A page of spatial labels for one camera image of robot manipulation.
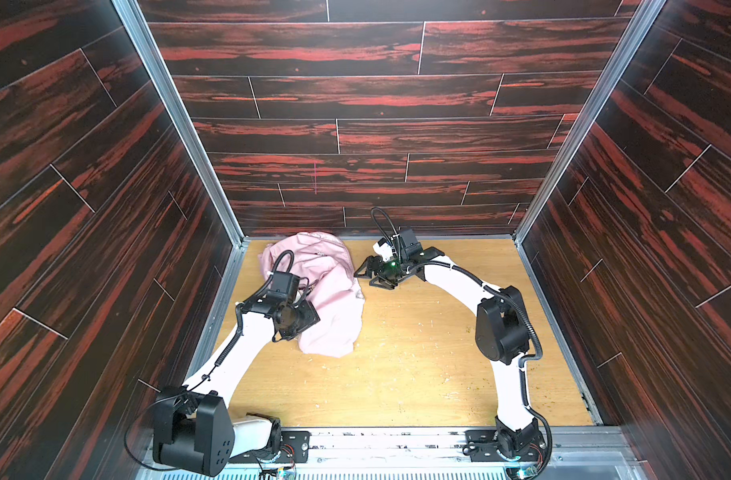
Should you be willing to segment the pink zip-up jacket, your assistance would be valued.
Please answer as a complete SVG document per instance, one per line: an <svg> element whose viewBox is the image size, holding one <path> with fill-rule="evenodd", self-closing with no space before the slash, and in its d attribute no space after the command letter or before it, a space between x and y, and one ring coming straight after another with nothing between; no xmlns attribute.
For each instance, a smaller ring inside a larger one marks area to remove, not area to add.
<svg viewBox="0 0 731 480"><path fill-rule="evenodd" d="M363 328L365 296L349 249L332 234L301 232L265 248L259 256L263 276L286 250L295 255L291 272L312 282L308 299L320 316L298 337L301 352L335 358L353 353Z"/></svg>

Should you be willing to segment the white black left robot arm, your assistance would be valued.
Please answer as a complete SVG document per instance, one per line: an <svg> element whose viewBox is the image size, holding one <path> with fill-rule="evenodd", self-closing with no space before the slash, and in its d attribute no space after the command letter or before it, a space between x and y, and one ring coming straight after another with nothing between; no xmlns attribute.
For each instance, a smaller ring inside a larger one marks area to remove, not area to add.
<svg viewBox="0 0 731 480"><path fill-rule="evenodd" d="M237 323L200 370L180 386L168 386L152 405L153 460L163 470L211 477L228 464L281 454L281 421L249 414L233 420L231 399L259 353L271 342L292 340L320 322L308 300L266 296L236 305Z"/></svg>

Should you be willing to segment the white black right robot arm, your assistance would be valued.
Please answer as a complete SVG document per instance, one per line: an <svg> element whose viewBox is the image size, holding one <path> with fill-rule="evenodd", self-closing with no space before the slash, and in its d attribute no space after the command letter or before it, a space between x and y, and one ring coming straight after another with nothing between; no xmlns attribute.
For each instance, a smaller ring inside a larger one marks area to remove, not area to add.
<svg viewBox="0 0 731 480"><path fill-rule="evenodd" d="M553 453L553 436L549 422L531 407L527 385L527 364L543 358L543 347L521 292L481 280L435 247L411 257L369 256L356 276L387 290L417 277L475 314L475 345L491 362L497 388L493 444L501 457L531 461L537 471L544 470Z"/></svg>

